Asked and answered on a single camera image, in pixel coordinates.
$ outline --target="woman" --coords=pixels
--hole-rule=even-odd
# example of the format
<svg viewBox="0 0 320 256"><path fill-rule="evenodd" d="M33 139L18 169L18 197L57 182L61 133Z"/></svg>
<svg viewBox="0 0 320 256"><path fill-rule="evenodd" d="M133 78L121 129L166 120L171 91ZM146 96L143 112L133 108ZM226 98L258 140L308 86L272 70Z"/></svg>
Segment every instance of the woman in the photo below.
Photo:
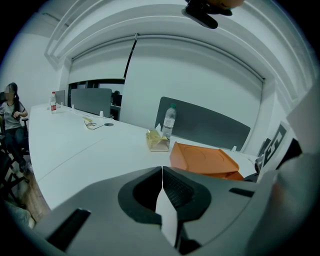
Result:
<svg viewBox="0 0 320 256"><path fill-rule="evenodd" d="M4 118L4 143L14 159L19 163L20 169L26 172L26 160L22 154L22 148L29 150L28 138L25 136L24 128L20 119L28 115L25 107L19 101L18 86L12 82L4 92L6 102L0 107L0 115Z"/></svg>

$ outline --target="desk partition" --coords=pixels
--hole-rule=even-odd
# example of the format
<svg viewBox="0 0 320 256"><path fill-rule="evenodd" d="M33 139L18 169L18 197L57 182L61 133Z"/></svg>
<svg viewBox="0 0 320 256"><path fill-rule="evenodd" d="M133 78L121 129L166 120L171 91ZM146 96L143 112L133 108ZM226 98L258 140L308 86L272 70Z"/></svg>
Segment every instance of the desk partition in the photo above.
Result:
<svg viewBox="0 0 320 256"><path fill-rule="evenodd" d="M71 105L76 110L99 115L103 111L105 117L110 117L111 89L86 88L71 90Z"/></svg>
<svg viewBox="0 0 320 256"><path fill-rule="evenodd" d="M169 97L160 99L154 127L164 124L171 103L176 105L177 117L172 134L210 146L240 151L250 127L213 110Z"/></svg>
<svg viewBox="0 0 320 256"><path fill-rule="evenodd" d="M65 105L65 90L57 90L55 91L55 100L56 103Z"/></svg>

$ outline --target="chair armrest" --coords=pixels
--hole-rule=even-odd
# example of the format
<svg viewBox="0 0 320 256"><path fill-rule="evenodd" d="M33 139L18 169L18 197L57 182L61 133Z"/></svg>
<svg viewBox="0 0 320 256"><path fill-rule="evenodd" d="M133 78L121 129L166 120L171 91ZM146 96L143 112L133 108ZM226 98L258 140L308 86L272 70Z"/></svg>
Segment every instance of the chair armrest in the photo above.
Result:
<svg viewBox="0 0 320 256"><path fill-rule="evenodd" d="M22 121L24 122L24 135L27 136L27 132L28 132L28 127L27 127L27 121L29 120L29 118L22 118Z"/></svg>

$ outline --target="office chair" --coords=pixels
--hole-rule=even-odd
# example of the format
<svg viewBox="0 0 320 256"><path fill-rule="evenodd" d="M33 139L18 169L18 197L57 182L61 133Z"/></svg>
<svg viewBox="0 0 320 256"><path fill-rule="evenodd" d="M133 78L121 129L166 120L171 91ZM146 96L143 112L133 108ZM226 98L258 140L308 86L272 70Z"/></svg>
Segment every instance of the office chair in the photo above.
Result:
<svg viewBox="0 0 320 256"><path fill-rule="evenodd" d="M19 178L14 172L12 172L9 176L9 179L6 181L6 175L9 171L9 168L11 168L13 171L11 166L12 160L9 155L0 151L0 185L3 184L3 187L0 189L0 191L3 194L3 198L7 200L10 194L18 206L25 209L26 206L15 197L11 189L22 181L25 181L28 184L29 180L24 176Z"/></svg>
<svg viewBox="0 0 320 256"><path fill-rule="evenodd" d="M6 101L5 93L0 92L0 105Z"/></svg>
<svg viewBox="0 0 320 256"><path fill-rule="evenodd" d="M28 127L27 127L27 121L28 121L29 119L28 118L23 118L22 119L22 121L24 122L24 135L26 136L26 137L28 137ZM5 144L5 138L6 138L6 136L5 136L5 119L4 118L2 118L1 120L0 120L0 130L1 130L1 134L0 134L0 143L1 143L1 145L0 145L0 150L4 150L4 152L5 153L7 153L7 154L9 154L9 151L8 151L8 149L6 148L6 144ZM28 156L28 155L30 155L30 153L29 153L29 151L27 151L26 149L22 149L22 154L24 155L24 156ZM10 163L10 168L11 168L11 170L13 170L13 167L12 167L12 164L15 162L16 160L15 159L12 159L11 160L11 163Z"/></svg>

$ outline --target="desk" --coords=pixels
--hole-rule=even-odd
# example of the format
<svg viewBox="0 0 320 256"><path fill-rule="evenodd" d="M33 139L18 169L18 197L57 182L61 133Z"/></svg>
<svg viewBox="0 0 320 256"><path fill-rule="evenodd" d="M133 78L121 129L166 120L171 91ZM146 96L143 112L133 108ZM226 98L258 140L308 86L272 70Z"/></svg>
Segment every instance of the desk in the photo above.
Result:
<svg viewBox="0 0 320 256"><path fill-rule="evenodd" d="M215 148L172 136L169 152L151 152L145 128L66 106L51 114L47 107L31 108L29 148L35 178L51 209L92 183L149 167L170 166L176 141ZM82 115L114 125L89 130ZM225 152L238 163L243 177L255 173L253 163L257 157Z"/></svg>

